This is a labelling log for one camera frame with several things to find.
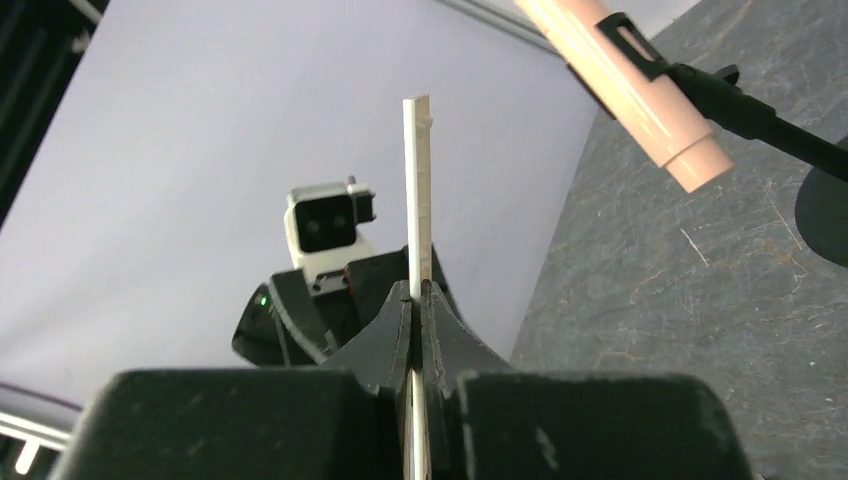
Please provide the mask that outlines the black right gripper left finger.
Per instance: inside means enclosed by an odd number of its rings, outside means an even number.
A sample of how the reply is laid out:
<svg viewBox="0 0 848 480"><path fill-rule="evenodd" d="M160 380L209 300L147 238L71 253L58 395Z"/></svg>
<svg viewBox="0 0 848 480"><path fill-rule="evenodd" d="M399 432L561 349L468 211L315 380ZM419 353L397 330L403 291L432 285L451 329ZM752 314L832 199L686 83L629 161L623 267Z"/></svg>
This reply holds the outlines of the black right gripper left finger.
<svg viewBox="0 0 848 480"><path fill-rule="evenodd" d="M145 369L114 376L77 423L56 479L406 479L411 301L321 366Z"/></svg>

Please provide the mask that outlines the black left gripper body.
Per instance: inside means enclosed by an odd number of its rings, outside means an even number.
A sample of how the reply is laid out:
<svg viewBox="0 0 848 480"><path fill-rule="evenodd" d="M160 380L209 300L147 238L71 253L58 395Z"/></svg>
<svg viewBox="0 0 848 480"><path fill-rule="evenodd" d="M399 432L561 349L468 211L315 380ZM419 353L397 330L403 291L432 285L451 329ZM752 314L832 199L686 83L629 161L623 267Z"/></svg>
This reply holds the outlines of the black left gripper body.
<svg viewBox="0 0 848 480"><path fill-rule="evenodd" d="M409 249L377 254L322 274L309 284L299 270L274 274L264 289L281 366L319 365L378 315L397 282L409 279Z"/></svg>

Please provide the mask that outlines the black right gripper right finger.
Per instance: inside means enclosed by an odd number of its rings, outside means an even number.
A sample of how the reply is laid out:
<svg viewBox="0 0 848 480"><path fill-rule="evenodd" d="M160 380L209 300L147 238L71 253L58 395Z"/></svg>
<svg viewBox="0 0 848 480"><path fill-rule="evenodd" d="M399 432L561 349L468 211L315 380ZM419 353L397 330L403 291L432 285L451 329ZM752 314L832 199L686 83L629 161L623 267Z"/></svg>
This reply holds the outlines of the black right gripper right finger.
<svg viewBox="0 0 848 480"><path fill-rule="evenodd" d="M680 373L522 371L421 295L431 471L437 479L748 479L718 396Z"/></svg>

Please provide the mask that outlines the white cardboard sleeve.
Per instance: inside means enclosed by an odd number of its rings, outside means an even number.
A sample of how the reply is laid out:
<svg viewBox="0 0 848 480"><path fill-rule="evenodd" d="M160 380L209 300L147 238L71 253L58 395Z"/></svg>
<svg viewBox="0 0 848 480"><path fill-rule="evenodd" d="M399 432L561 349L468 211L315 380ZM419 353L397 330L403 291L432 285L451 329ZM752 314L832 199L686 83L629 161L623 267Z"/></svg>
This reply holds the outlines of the white cardboard sleeve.
<svg viewBox="0 0 848 480"><path fill-rule="evenodd" d="M403 100L409 295L412 302L404 411L404 477L431 477L427 399L423 379L421 298L432 279L430 97Z"/></svg>

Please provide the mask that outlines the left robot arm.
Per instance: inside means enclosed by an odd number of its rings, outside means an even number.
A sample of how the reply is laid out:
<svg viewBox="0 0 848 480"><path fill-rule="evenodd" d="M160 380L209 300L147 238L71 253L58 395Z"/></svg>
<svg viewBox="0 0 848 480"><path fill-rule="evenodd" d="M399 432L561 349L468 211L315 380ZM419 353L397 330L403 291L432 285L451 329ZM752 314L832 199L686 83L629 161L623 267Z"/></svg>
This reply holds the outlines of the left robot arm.
<svg viewBox="0 0 848 480"><path fill-rule="evenodd" d="M248 301L232 349L260 367L319 365L371 323L394 283L407 278L406 248L352 261L313 284L299 269L278 272Z"/></svg>

